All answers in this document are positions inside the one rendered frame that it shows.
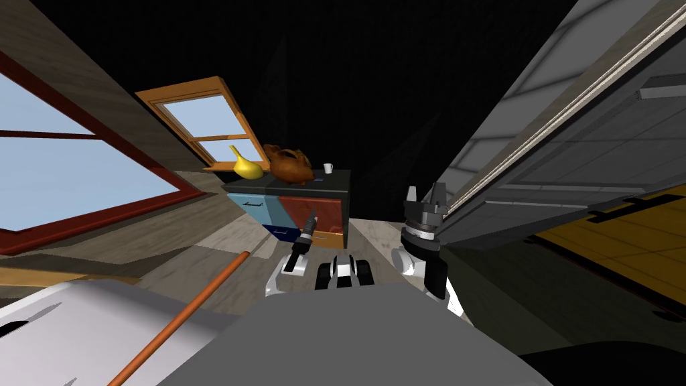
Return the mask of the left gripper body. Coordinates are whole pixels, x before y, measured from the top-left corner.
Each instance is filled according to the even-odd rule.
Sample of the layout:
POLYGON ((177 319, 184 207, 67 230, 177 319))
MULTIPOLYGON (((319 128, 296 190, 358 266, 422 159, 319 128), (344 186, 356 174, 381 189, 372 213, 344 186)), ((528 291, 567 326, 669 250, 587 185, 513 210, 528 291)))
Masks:
POLYGON ((316 211, 313 210, 308 216, 301 234, 299 234, 297 239, 298 243, 312 243, 312 237, 317 227, 317 221, 318 218, 316 216, 316 211))

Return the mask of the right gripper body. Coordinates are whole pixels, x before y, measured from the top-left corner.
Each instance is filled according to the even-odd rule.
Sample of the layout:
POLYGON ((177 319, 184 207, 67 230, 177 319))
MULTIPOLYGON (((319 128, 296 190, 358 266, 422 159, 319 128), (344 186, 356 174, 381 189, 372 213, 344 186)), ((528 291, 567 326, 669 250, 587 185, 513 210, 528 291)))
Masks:
POLYGON ((448 214, 448 205, 418 201, 404 202, 405 224, 418 230, 434 231, 448 214))

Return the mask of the multicoloured drawer cabinet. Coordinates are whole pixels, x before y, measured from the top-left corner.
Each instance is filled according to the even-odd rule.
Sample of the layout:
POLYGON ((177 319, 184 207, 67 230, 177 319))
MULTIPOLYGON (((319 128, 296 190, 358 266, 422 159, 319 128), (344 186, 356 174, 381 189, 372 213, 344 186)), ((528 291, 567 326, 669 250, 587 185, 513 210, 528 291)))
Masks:
POLYGON ((280 241, 293 242, 314 214, 314 245, 347 248, 350 170, 314 170, 302 152, 277 145, 263 149, 269 173, 224 184, 228 197, 280 241))

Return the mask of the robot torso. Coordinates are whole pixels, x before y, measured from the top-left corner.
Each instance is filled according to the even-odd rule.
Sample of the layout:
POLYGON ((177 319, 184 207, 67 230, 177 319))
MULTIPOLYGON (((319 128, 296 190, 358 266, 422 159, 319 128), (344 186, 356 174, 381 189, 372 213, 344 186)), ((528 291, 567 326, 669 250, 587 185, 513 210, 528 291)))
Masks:
POLYGON ((158 386, 552 386, 459 305, 407 282, 267 296, 158 386))

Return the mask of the orange framed window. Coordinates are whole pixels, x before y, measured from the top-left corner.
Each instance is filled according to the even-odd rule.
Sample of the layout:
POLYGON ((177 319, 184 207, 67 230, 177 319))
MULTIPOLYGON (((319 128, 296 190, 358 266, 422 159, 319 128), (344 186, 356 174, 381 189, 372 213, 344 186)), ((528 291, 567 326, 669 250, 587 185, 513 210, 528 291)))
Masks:
POLYGON ((208 165, 234 169, 238 156, 270 168, 262 145, 219 76, 136 92, 137 97, 208 165))

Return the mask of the grey panel door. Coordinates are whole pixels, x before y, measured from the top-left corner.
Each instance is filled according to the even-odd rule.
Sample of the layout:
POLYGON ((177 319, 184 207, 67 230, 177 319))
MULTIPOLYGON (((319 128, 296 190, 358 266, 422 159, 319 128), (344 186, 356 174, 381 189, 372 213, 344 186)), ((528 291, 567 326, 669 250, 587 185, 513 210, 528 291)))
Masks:
POLYGON ((490 249, 686 181, 684 25, 450 216, 444 245, 490 249))

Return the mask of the yellow wooden door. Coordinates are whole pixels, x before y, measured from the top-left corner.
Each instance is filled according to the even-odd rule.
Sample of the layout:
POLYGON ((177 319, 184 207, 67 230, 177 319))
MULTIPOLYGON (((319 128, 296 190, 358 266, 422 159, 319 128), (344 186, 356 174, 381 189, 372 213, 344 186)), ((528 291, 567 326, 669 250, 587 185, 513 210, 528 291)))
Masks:
POLYGON ((627 198, 531 240, 686 320, 686 184, 627 198))

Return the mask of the white appliance door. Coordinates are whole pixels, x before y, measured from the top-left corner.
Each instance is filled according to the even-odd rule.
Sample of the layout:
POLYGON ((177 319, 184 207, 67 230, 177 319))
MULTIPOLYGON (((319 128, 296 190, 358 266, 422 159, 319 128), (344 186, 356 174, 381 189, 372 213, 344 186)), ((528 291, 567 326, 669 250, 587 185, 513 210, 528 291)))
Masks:
POLYGON ((108 386, 184 307, 114 280, 42 289, 0 308, 0 386, 108 386))

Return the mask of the red framed window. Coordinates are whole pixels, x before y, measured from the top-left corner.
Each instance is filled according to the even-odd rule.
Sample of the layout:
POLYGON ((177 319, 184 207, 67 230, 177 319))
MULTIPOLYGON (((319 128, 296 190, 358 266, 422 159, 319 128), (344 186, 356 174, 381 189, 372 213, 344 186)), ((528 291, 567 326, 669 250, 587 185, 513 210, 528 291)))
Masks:
POLYGON ((0 52, 0 255, 201 196, 0 52))

